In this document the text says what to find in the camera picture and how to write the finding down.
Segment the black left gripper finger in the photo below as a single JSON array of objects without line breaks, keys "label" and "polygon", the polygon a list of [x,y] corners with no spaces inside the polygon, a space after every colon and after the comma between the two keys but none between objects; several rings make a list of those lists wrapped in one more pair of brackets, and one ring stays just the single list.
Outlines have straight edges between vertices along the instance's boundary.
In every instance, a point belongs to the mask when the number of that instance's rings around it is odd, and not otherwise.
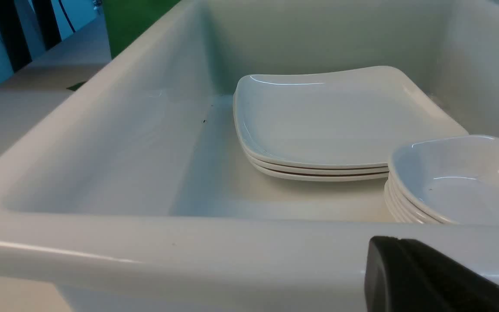
[{"label": "black left gripper finger", "polygon": [[499,284],[416,239],[370,238],[364,296],[369,312],[499,312]]}]

